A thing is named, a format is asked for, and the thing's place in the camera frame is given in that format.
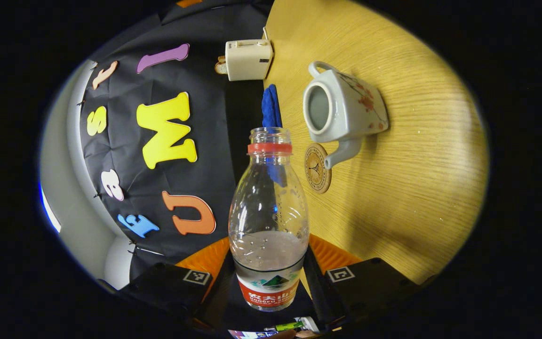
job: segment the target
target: water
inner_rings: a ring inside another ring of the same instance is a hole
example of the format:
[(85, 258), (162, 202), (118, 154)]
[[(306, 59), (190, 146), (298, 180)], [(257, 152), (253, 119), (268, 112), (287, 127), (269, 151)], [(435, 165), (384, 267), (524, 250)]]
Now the water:
[(253, 270), (271, 271), (292, 266), (307, 251), (308, 237), (299, 239), (289, 232), (264, 230), (244, 234), (244, 242), (232, 244), (234, 258)]

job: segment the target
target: bottle neck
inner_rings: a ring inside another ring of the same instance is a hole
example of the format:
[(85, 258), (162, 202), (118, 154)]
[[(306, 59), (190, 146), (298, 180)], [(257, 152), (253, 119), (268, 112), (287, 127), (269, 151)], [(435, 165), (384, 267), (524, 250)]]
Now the bottle neck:
[(265, 165), (290, 165), (290, 155), (285, 153), (250, 154), (250, 163)]

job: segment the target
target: red label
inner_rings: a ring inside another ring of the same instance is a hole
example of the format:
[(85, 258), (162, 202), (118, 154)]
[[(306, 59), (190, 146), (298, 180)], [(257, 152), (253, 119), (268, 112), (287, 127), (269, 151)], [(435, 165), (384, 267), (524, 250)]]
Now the red label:
[(245, 287), (241, 281), (239, 282), (239, 288), (241, 288), (241, 293), (246, 299), (247, 302), (252, 303), (256, 306), (261, 307), (277, 307), (283, 305), (284, 303), (289, 302), (294, 299), (296, 294), (296, 288), (298, 287), (298, 280), (295, 282), (294, 286), (275, 293), (263, 293), (257, 292), (254, 290)]

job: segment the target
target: red bottle ring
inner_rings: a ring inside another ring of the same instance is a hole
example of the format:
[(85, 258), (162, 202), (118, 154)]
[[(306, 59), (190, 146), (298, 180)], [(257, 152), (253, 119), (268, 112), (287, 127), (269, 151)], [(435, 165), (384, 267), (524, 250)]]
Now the red bottle ring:
[(292, 153), (291, 144), (274, 144), (272, 142), (261, 142), (258, 144), (249, 144), (248, 153), (267, 152), (267, 153)]

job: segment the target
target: teapot spout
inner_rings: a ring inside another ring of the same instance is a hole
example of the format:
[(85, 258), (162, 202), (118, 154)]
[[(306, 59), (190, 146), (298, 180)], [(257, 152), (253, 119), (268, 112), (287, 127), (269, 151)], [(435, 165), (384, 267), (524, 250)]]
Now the teapot spout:
[(363, 138), (361, 137), (357, 139), (338, 141), (338, 149), (329, 156), (325, 157), (325, 168), (330, 169), (337, 163), (356, 156), (357, 153), (359, 153), (359, 150), (361, 150), (362, 143)]

